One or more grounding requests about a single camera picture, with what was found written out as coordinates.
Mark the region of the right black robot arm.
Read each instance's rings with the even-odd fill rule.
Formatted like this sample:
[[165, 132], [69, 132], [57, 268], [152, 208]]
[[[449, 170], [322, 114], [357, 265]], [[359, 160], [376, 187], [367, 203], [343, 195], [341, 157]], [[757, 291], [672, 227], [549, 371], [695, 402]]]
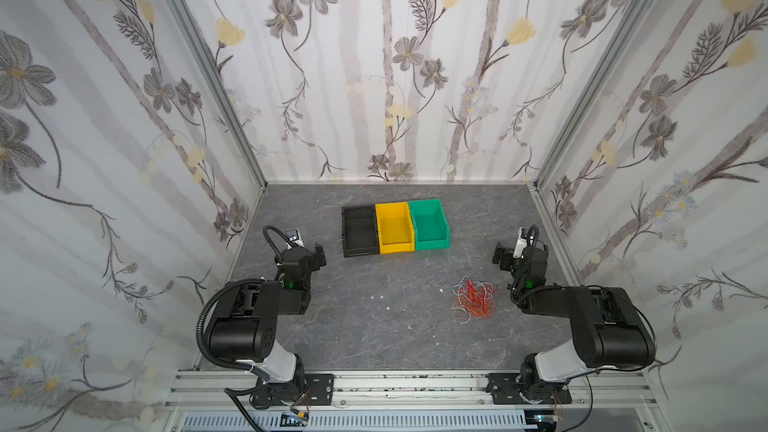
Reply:
[[565, 399], [570, 382], [602, 370], [639, 372], [656, 356], [657, 339], [626, 291], [597, 285], [548, 284], [548, 246], [539, 228], [521, 228], [513, 246], [497, 243], [492, 263], [511, 275], [510, 301], [531, 316], [566, 319], [571, 338], [545, 352], [525, 357], [514, 379], [492, 385], [523, 402]]

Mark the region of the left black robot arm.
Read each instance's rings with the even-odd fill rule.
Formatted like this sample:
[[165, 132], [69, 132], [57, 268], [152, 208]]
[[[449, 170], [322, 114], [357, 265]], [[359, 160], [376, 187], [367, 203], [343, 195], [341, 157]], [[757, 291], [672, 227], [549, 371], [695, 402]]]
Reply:
[[228, 282], [204, 304], [195, 327], [205, 360], [255, 377], [248, 389], [224, 390], [242, 413], [245, 398], [256, 410], [310, 404], [310, 380], [302, 359], [277, 341], [277, 325], [281, 316], [307, 312], [312, 275], [326, 266], [323, 246], [305, 247], [298, 231], [286, 233], [267, 225], [262, 232], [274, 253], [275, 276]]

